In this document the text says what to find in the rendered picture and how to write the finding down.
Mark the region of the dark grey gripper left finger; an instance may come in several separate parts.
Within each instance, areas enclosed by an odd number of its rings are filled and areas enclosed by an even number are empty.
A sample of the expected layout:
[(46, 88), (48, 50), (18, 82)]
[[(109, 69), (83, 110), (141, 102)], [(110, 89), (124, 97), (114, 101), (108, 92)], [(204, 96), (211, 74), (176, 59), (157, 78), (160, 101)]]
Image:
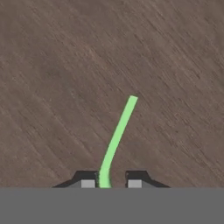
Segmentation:
[(98, 171), (77, 171), (71, 179), (54, 186), (54, 188), (65, 187), (97, 188)]

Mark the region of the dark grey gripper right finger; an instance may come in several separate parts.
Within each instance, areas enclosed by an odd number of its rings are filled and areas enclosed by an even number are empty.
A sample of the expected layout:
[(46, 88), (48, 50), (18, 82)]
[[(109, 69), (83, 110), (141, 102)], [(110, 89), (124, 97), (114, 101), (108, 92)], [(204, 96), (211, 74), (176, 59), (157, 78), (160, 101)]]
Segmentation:
[(168, 185), (152, 179), (147, 171), (126, 171), (126, 188), (168, 188)]

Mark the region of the green straw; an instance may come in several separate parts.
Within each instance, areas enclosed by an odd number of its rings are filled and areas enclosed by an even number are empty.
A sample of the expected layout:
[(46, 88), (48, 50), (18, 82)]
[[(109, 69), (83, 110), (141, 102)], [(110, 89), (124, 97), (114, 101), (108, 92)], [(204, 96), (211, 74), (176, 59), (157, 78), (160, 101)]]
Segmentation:
[(101, 163), (101, 168), (99, 171), (99, 187), (100, 188), (110, 188), (110, 167), (116, 154), (116, 149), (122, 139), (123, 132), (128, 124), (128, 121), (131, 117), (131, 114), (137, 104), (138, 98), (134, 95), (131, 95), (127, 100), (127, 103), (124, 107), (124, 110), (121, 114), (120, 120), (116, 125), (115, 131), (111, 140), (108, 144), (107, 151), (105, 153), (104, 159)]

